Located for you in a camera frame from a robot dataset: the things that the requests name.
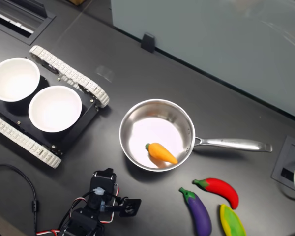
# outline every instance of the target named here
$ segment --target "eggplant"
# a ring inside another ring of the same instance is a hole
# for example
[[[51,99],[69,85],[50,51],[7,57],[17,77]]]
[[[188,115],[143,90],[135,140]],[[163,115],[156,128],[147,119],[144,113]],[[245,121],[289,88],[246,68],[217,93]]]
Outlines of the eggplant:
[[[183,188],[179,189],[183,193],[193,216],[198,236],[209,236],[212,233],[212,223],[208,211],[200,198],[194,192]]]

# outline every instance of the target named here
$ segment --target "gray wall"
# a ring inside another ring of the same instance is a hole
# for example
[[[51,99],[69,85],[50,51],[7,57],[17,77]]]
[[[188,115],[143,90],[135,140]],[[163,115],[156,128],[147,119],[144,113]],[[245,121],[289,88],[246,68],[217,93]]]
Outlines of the gray wall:
[[[295,116],[294,0],[112,0],[114,26]]]

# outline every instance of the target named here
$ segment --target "red pepper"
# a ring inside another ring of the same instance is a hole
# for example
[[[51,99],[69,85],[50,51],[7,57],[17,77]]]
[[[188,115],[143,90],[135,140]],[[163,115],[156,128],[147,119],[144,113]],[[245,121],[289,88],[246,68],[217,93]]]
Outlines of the red pepper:
[[[206,178],[203,180],[195,179],[193,183],[210,193],[216,193],[226,198],[230,202],[232,209],[235,210],[237,208],[239,202],[238,194],[235,189],[225,181],[218,178]]]

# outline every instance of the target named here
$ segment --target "white bowl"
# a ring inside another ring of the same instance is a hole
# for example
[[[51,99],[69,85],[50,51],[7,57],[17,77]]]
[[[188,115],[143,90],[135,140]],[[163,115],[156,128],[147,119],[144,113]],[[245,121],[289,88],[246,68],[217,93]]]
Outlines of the white bowl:
[[[0,100],[17,102],[30,96],[39,84],[37,65],[26,58],[11,58],[0,63]]]
[[[65,86],[51,86],[39,91],[29,104],[32,124],[45,132],[56,133],[71,127],[80,117],[82,101]]]

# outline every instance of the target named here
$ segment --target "frying pan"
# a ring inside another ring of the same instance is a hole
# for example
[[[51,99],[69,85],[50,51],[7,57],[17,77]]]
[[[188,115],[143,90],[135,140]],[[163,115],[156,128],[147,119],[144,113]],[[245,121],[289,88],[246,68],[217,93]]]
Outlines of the frying pan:
[[[135,165],[154,172],[180,166],[193,147],[211,145],[245,151],[272,152],[270,144],[246,139],[202,139],[196,137],[189,115],[177,104],[152,99],[138,103],[124,116],[119,130],[121,147]],[[178,163],[156,160],[145,149],[147,143],[160,143]]]

